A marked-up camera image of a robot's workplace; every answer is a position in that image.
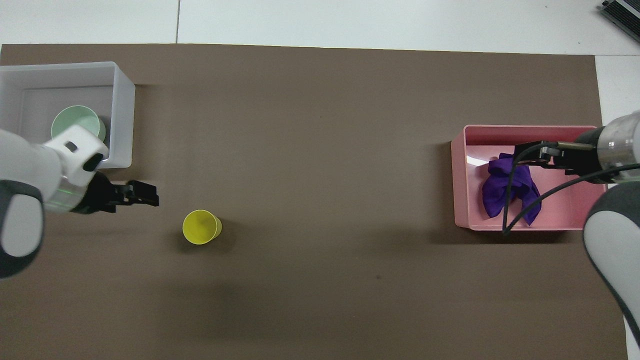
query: yellow cup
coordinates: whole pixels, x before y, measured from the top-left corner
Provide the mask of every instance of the yellow cup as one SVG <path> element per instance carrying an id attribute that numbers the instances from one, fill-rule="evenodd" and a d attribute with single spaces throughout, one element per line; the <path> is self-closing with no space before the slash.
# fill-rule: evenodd
<path id="1" fill-rule="evenodd" d="M 215 239 L 220 235 L 220 231 L 220 219 L 207 210 L 194 210 L 182 222 L 184 237 L 196 245 L 203 245 Z"/>

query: purple towel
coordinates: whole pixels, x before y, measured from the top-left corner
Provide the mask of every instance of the purple towel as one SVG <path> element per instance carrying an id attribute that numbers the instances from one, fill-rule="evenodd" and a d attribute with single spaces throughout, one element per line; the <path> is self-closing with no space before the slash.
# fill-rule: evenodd
<path id="1" fill-rule="evenodd" d="M 507 182 L 513 155 L 500 154 L 500 158 L 489 161 L 489 178 L 482 186 L 482 202 L 489 217 L 496 217 L 504 207 L 505 196 L 507 195 Z M 522 208 L 526 208 L 540 196 L 540 192 L 531 179 L 531 172 L 526 165 L 519 165 L 513 174 L 511 184 L 511 200 L 515 197 L 522 199 Z M 542 204 L 538 204 L 524 215 L 524 220 L 531 225 L 542 209 Z"/>

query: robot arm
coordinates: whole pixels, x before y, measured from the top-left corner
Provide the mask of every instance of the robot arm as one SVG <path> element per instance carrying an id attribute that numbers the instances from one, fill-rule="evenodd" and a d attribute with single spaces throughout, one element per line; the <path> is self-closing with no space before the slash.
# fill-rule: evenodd
<path id="1" fill-rule="evenodd" d="M 640 163 L 640 111 L 580 135 L 585 149 L 540 149 L 523 163 L 564 169 L 585 176 Z M 532 143 L 516 146 L 523 153 Z M 613 172 L 593 183 L 619 183 L 591 208 L 584 225 L 588 256 L 614 298 L 640 345 L 640 169 Z"/>
<path id="2" fill-rule="evenodd" d="M 96 172 L 108 148 L 81 126 L 32 144 L 0 129 L 0 279 L 20 272 L 37 255 L 44 210 L 115 212 L 116 205 L 158 205 L 155 186 L 113 185 Z"/>

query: brown surface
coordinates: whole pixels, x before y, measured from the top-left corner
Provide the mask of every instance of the brown surface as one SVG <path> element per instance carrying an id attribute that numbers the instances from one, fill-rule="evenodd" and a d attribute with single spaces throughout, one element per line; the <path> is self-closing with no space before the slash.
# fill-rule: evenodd
<path id="1" fill-rule="evenodd" d="M 113 60 L 161 206 L 48 215 L 0 283 L 1 359 L 626 359 L 580 232 L 454 225 L 465 124 L 599 124 L 592 56 L 4 45 Z M 222 218 L 190 245 L 184 215 Z"/>

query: white floor tile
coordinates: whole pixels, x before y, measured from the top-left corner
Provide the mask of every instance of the white floor tile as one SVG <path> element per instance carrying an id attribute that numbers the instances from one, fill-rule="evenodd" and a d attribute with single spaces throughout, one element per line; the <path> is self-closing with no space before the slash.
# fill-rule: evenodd
<path id="1" fill-rule="evenodd" d="M 638 348 L 638 344 L 636 343 L 636 338 L 631 333 L 631 328 L 629 324 L 625 322 L 625 330 L 627 332 L 627 355 L 628 360 L 640 360 L 640 348 Z"/>
<path id="2" fill-rule="evenodd" d="M 0 44 L 175 42 L 178 0 L 1 0 Z"/>
<path id="3" fill-rule="evenodd" d="M 183 0 L 178 42 L 640 54 L 593 0 Z"/>
<path id="4" fill-rule="evenodd" d="M 640 56 L 596 56 L 602 122 L 640 110 Z"/>

